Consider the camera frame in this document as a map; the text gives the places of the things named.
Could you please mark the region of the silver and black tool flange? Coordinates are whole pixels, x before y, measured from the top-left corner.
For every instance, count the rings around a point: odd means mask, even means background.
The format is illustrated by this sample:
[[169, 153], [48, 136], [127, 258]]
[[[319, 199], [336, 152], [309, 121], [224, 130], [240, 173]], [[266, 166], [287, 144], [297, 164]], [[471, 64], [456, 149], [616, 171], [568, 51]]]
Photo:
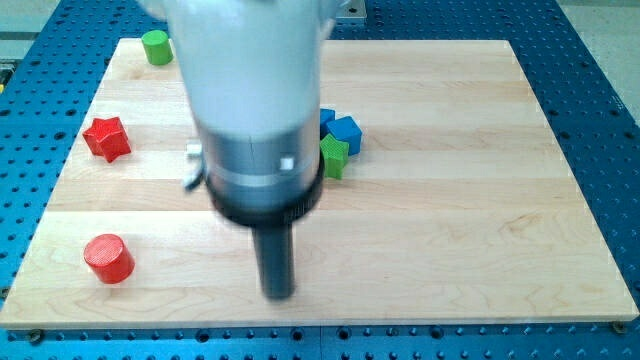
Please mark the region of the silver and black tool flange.
[[195, 120], [200, 151], [187, 192], [205, 184], [214, 208], [242, 226], [286, 226], [311, 211], [321, 197], [324, 159], [319, 117], [282, 121], [252, 135], [246, 127], [225, 134]]

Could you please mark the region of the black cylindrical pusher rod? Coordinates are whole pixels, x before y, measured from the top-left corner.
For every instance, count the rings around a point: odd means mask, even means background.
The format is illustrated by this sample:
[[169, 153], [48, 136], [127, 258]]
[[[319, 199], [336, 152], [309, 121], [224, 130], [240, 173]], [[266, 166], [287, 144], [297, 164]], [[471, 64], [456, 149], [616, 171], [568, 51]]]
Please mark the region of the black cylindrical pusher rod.
[[292, 226], [252, 229], [263, 294], [272, 300], [290, 297], [295, 289]]

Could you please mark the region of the blue block behind arm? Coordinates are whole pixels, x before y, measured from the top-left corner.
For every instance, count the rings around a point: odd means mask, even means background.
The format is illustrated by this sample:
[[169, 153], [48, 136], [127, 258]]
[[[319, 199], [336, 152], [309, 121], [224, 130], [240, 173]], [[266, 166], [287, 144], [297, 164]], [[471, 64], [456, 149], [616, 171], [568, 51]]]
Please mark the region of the blue block behind arm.
[[329, 133], [328, 124], [335, 120], [336, 112], [333, 109], [321, 108], [319, 115], [320, 139], [324, 139]]

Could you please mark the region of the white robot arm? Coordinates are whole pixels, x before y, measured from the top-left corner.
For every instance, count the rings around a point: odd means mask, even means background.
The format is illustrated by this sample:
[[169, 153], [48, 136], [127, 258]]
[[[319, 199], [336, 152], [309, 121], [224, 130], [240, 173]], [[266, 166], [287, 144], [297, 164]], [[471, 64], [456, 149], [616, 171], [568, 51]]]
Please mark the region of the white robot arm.
[[263, 294], [295, 288], [292, 226], [318, 202], [320, 60], [337, 1], [151, 0], [169, 28], [201, 144], [184, 186], [248, 227]]

